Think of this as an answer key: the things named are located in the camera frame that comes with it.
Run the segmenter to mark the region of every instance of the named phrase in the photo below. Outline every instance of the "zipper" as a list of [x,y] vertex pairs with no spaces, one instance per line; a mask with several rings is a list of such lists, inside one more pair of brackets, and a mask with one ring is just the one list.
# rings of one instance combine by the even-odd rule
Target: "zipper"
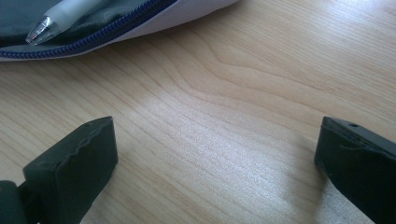
[[66,46],[35,52],[12,52],[0,50],[0,57],[13,59],[59,58],[95,49],[104,45],[106,42],[114,40],[133,30],[158,15],[166,8],[172,6],[176,1],[177,0],[148,0],[140,7],[137,7],[116,21],[111,22],[101,30]]

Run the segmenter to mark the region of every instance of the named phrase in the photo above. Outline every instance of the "clear plastic pen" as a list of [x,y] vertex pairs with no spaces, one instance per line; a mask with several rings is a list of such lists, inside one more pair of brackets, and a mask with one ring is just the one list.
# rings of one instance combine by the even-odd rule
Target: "clear plastic pen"
[[38,45],[69,29],[79,18],[103,0],[63,0],[44,13],[44,18],[32,29],[26,42]]

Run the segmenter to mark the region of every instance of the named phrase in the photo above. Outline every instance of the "wooden table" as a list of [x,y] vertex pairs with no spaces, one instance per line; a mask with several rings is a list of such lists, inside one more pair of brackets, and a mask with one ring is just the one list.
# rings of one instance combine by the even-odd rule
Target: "wooden table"
[[0,63],[0,173],[113,116],[83,223],[370,223],[313,159],[323,116],[396,141],[396,2],[244,0],[61,60]]

